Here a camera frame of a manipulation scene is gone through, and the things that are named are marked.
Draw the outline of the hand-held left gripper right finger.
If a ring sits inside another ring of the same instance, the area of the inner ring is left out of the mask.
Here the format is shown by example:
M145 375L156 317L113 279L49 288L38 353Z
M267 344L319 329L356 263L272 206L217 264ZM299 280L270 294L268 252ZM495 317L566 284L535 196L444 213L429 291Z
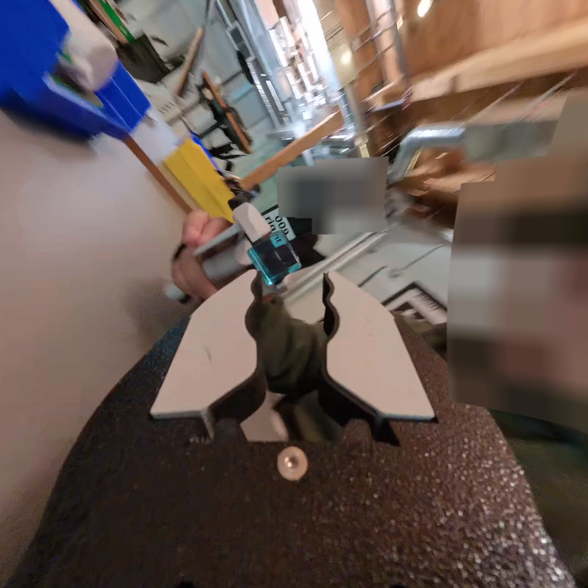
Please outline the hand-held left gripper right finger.
M435 411L395 319L370 294L337 272L323 276L326 377L375 417L433 420Z

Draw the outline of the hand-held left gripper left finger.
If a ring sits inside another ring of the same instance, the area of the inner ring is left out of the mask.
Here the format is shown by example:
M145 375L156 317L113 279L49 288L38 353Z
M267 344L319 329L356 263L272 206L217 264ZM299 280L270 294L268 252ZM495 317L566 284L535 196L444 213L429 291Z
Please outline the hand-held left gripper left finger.
M261 301L261 277L248 270L195 310L151 407L152 418L194 417L213 437L221 420L242 423L261 407L266 378L247 328Z

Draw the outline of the clear teal cube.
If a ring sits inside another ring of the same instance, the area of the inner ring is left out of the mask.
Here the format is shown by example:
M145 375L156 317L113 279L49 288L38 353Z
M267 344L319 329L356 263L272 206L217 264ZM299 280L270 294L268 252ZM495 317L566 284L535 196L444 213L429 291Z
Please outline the clear teal cube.
M271 231L252 242L247 254L263 282L270 287L282 283L286 276L302 267L289 239L281 230Z

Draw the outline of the blue plastic bin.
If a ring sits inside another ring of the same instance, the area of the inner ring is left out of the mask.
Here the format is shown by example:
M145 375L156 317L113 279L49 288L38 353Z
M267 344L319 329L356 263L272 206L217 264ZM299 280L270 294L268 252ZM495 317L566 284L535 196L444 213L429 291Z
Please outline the blue plastic bin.
M119 60L101 90L82 90L60 68L68 26L51 1L1 1L1 107L64 134L129 135L151 104Z

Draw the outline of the person's right forearm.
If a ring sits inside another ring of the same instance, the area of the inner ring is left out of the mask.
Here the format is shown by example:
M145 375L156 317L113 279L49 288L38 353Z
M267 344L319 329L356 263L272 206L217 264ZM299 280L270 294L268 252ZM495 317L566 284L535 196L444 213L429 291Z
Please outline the person's right forearm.
M246 326L257 344L271 392L298 399L318 388L327 343L321 322L295 319L280 296L267 295L254 303Z

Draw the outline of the person's right hand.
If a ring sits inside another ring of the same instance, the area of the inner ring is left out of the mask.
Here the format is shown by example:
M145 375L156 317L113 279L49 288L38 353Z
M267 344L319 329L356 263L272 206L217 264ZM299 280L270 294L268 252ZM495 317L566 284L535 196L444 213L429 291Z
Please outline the person's right hand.
M230 226L226 219L211 217L202 210L194 210L185 219L180 246L171 261L171 281L187 296L207 300L247 270L240 268L239 272L223 280L210 281L202 269L201 260L194 256L194 250L206 245Z

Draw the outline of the yellow plastic bin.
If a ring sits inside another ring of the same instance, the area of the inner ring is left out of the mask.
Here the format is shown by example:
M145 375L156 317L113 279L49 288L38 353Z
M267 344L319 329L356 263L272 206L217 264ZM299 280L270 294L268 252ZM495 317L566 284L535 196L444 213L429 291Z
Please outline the yellow plastic bin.
M200 143L193 138L185 138L164 160L164 166L198 208L211 217L221 217L233 223L229 205L233 192Z

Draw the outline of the white foam cylinder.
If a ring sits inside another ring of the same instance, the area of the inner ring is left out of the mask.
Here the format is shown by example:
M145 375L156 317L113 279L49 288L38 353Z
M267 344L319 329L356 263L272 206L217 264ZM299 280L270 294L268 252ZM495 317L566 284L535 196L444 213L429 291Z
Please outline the white foam cylinder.
M111 81L119 63L113 44L76 2L51 4L68 26L58 53L60 68L82 90L101 90Z

